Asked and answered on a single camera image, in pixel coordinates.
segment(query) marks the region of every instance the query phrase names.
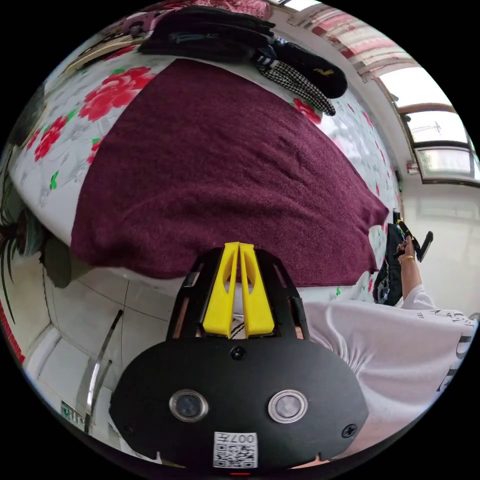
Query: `hand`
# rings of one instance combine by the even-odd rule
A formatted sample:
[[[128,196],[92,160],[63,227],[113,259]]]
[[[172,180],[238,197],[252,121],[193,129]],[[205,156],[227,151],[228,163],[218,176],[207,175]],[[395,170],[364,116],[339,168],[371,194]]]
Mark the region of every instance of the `hand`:
[[[408,256],[412,256],[415,260],[415,249],[414,244],[412,243],[412,237],[408,236],[403,243],[401,243],[397,248],[396,251],[402,251],[403,254],[398,257],[398,261],[401,262],[402,259]]]

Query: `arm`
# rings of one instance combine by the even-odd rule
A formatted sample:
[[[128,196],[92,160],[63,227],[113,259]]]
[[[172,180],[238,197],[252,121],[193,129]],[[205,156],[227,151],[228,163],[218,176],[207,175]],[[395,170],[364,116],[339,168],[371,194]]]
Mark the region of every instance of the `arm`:
[[[414,259],[405,258],[401,263],[401,289],[403,298],[406,299],[409,293],[418,285],[422,284],[420,271]]]
[[[409,293],[418,285],[422,284],[420,271],[415,262],[415,250],[412,245],[412,239],[408,236],[406,240],[398,246],[398,250],[405,253],[398,258],[401,266],[401,289],[403,299],[409,296]]]

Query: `houndstooth fabric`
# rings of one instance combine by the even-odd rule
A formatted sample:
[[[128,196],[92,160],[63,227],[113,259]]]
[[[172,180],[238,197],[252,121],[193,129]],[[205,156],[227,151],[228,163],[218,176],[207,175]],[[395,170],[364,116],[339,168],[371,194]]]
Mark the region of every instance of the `houndstooth fabric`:
[[[261,55],[256,61],[256,67],[264,77],[304,98],[326,115],[330,117],[335,115],[335,107],[332,102],[287,63]]]

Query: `person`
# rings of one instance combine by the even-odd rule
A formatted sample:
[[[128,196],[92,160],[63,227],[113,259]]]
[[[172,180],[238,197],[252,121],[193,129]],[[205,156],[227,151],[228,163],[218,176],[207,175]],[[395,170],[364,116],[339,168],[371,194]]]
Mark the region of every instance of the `person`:
[[[458,310],[438,309],[425,291],[412,239],[397,250],[403,252],[400,308],[303,300],[310,340],[350,366],[368,406],[363,428],[337,459],[381,442],[428,409],[449,385],[475,334],[476,321]],[[300,467],[321,463],[317,458]]]

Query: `yellow bracket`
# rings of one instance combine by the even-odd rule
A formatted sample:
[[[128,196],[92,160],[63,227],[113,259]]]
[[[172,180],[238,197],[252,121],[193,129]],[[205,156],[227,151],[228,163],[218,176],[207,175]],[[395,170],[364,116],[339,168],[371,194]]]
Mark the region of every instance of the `yellow bracket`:
[[[240,242],[225,244],[203,319],[203,330],[210,335],[230,338],[239,250],[245,336],[269,335],[274,331],[275,323],[254,246]],[[229,277],[230,287],[227,291]]]
[[[234,315],[235,283],[240,242],[226,243],[216,274],[210,301],[203,319],[203,330],[207,334],[230,338]],[[230,287],[225,289],[230,277]]]
[[[249,338],[271,334],[275,327],[274,319],[254,246],[251,244],[240,243],[240,270],[245,336]]]

